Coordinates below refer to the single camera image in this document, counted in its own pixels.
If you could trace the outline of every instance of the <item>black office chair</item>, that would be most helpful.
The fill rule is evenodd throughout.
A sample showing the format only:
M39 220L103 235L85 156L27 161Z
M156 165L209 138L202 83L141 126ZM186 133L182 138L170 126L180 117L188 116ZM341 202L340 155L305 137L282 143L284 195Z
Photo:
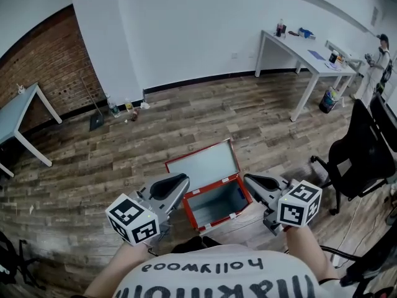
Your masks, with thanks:
M19 270L26 284L45 290L45 287L37 284L36 279L27 269L28 265L38 261L38 258L32 258L27 261L24 260L22 244L26 244L26 241L19 240L19 255L17 255L14 245L2 232L0 232L0 282L3 284L15 284L15 276Z
M310 159L311 162L318 161L329 174L330 181L322 187L332 185L336 190L336 209L329 210L331 215L339 213L341 194L349 201L356 196L366 196L386 184L386 178L396 173L395 161L385 142L397 151L396 119L379 94L372 99L370 108L372 116L362 101L356 100L347 134L329 149L328 163L318 156ZM341 174L338 165L347 160L351 163L350 168Z

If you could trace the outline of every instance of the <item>white table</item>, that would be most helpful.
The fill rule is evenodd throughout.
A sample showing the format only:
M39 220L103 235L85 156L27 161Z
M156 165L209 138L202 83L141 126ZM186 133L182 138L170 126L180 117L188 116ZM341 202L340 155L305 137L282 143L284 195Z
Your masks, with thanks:
M43 156L35 147L33 147L32 144L28 142L26 138L19 132L20 123L22 122L26 110L29 104L32 102L33 96L35 94L39 96L55 120L59 124L62 123L62 120L48 102L38 84L35 83L28 87L25 90L25 93L17 95L13 100L0 109L0 144L12 137L15 137L43 163L45 163L47 166L52 166L52 162ZM2 164L0 164L0 169L5 171L9 176L14 176L14 174Z
M343 68L339 65L339 68L341 69L340 71L334 71L328 68L324 63L328 61L331 51L328 50L322 43L319 43L316 40L303 38L303 37L296 37L291 34L286 34L285 38L276 37L274 36L273 31L262 30L261 46L259 49L258 59L256 63L256 70L255 70L256 77L259 77L261 73L262 56L263 56L263 50L266 40L270 40L274 42L279 47L287 51L289 54L297 58L298 60L298 65L296 70L297 74L299 74L302 65L305 65L309 69L309 71L311 71L311 73L313 74L308 86L306 87L305 92L303 93L299 101L297 108L294 110L294 112L291 115L291 121L293 122L296 121L300 112L304 108L311 92L316 86L318 78L326 77L326 76L336 76L337 79L334 83L334 88L336 89L336 86L341 81L342 76L350 76L350 78L347 79L347 81L342 85L342 88L339 90L339 95L341 96L345 91L347 85L350 83L351 79L355 75L355 71L352 70L350 67ZM318 60L309 52L309 50L316 51L319 55L321 55L325 59L325 61Z

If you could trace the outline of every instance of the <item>red box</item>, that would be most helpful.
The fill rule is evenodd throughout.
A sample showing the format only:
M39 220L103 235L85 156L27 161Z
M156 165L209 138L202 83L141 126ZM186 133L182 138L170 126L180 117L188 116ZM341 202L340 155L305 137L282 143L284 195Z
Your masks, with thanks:
M190 178L183 204L200 232L237 217L250 203L230 139L166 162L170 173Z

